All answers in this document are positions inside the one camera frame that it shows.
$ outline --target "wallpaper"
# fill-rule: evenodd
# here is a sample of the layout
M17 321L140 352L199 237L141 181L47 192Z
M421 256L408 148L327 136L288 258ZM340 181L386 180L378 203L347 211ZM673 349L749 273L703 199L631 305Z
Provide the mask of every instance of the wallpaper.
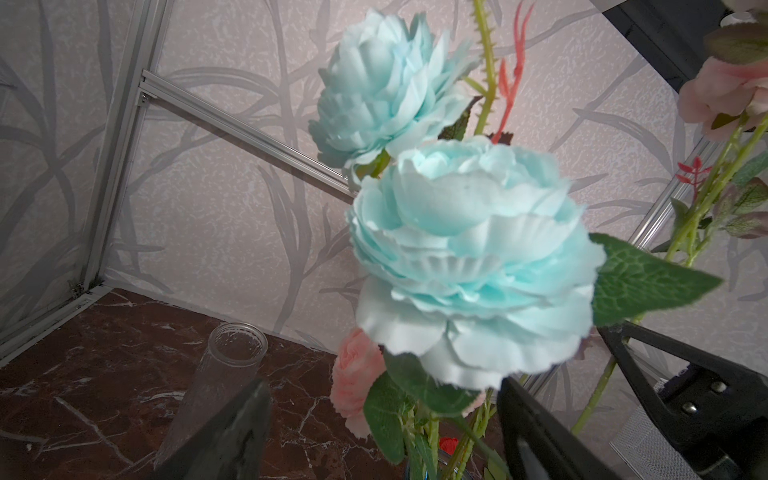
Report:
M340 32L368 7L410 19L427 11L456 46L475 38L468 0L175 0L157 73L304 154ZM514 2L488 0L499 56L514 63ZM677 116L664 80L587 0L538 0L526 73L509 130L556 154L587 205L591 230L628 238L699 138ZM492 118L491 125L498 118ZM362 281L344 222L349 198L279 161L153 102L141 125L114 225L108 284L334 351L353 327ZM728 277L717 305L649 318L649 325L734 359L765 342L766 244L723 240L705 267ZM728 322L725 313L735 309ZM738 328L732 328L738 321ZM716 349L717 332L724 344ZM558 370L541 401L578 417L608 354L592 339ZM670 359L649 353L672 372ZM765 368L765 357L754 368ZM637 408L617 374L581 436L625 478L607 443Z
M71 295L133 4L0 4L0 332Z

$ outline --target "transparent cylinder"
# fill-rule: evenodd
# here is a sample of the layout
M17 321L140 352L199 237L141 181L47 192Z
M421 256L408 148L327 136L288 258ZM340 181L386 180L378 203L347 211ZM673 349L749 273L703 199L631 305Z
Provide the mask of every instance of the transparent cylinder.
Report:
M192 384L157 451L155 468L253 380L266 348L264 334L246 323L224 323L210 333Z

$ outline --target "red sprig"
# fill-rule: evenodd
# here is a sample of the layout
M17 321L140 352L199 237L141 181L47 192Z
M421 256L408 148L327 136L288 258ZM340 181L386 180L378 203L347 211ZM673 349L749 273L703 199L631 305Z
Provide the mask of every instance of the red sprig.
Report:
M453 455L458 446L458 439L452 439L451 437L442 437L440 439L440 449L448 455Z
M525 66L525 30L528 28L528 20L531 19L531 13L533 13L533 5L528 9L528 13L525 14L522 25L520 25L520 12L523 8L523 1L518 4L518 9L515 12L515 56L517 57L517 64L515 70L512 72L515 76L515 82L510 86L507 76L507 62L502 58L502 64L498 70L498 93L504 97L507 101L507 106L504 109L504 115L502 115L502 122L498 126L498 131L491 138L494 144L502 138L502 132L504 126L509 120L509 113L512 111L512 107L515 105L515 98L518 96L518 89L520 88L520 82L523 78L523 67Z
M681 162L677 162L677 166L685 174L694 176L694 178L691 179L689 177L686 177L685 175L680 175L680 174L675 175L675 177L679 181L683 182L684 184L689 184L694 186L694 202L695 202L696 198L699 195L699 187L701 187L701 185L707 179L706 175L712 171L712 167L707 167L701 170L701 167L703 166L703 164L701 163L700 157L694 158L693 166L686 165Z

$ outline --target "green leaf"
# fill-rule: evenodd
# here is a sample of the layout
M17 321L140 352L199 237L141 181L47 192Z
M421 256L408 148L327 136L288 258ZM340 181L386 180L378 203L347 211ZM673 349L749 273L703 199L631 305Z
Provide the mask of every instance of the green leaf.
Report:
M507 479L507 475L505 475L504 470L494 462L488 462L488 467L485 469L485 472L485 480Z
M716 130L720 127L725 127L730 122L734 120L738 120L738 117L731 117L729 114L717 114L715 119L712 121L712 130Z
M432 454L432 449L429 447L429 441L424 435L416 435L413 439L413 451L421 457L422 462L427 468L427 474L429 474L430 480L440 477L437 474L437 459Z
M437 415L458 415L480 395L480 392L457 389L453 385L439 385L412 353L394 356L385 350L384 363L387 373L401 389Z
M688 206L677 198L671 198L672 208L674 208L674 231L680 228L685 223L688 215Z
M704 36L713 57L735 65L748 65L768 58L768 26L739 23L718 28Z
M362 407L371 435L384 457L397 465L406 457L401 418L413 401L384 372L371 386Z
M408 478L409 480L424 480L426 473L424 459L408 436L405 437L405 440L406 449L408 450Z
M355 175L357 175L360 180L366 175L378 178L387 165L389 165L390 160L392 160L392 157L389 156L389 153L387 153L386 150L382 150L382 153L378 154L371 163L357 167L355 169Z
M651 253L666 253L670 247L672 247L672 239L670 238L664 243L660 243L656 247L654 247L650 252Z
M594 285L595 326L688 305L722 283L716 276L665 262L610 235L590 233L589 237L608 256Z
M454 122L453 125L449 125L448 127L442 129L440 135L438 135L438 139L462 140L464 138L464 134L467 132L467 124L469 123L469 116L472 114L472 107L474 107L481 98L482 96L474 97L472 101L469 102L467 108L462 112L462 115L458 118L458 120Z
M725 226L732 237L759 238L768 236L768 212L752 212L735 217Z
M746 183L752 180L754 177L760 175L764 170L768 168L768 151L757 155L755 158L746 162L739 171L733 175L732 182L738 187L745 187Z
M699 222L699 230L706 230L710 223L712 223L712 217L702 218L701 222Z
M768 185L759 178L753 178L746 183L744 193L736 201L733 212L736 215L748 214L768 200Z

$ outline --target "artificial flower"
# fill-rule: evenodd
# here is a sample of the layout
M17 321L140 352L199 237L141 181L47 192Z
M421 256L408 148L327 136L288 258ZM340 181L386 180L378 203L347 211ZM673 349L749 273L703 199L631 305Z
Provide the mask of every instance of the artificial flower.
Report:
M358 325L440 382L498 388L573 356L592 327L603 248L556 160L483 136L400 154L348 212L372 275Z
M732 65L708 58L696 78L680 89L678 107L684 121L702 123L704 135L714 141L727 140L738 125L733 120L713 129L719 114L738 117L746 110L745 129L756 126L768 111L768 61Z
M333 408L346 419L346 427L358 438L371 433L362 407L371 385L385 371L379 346L361 329L354 329L342 340L339 356L333 363L330 400Z
M375 10L349 26L328 68L319 71L325 89L317 101L319 120L309 124L319 160L351 169L370 164L384 149L396 156L437 138L472 99L456 83L476 65L469 43L451 56L448 49L444 35L435 43L424 13L410 28Z

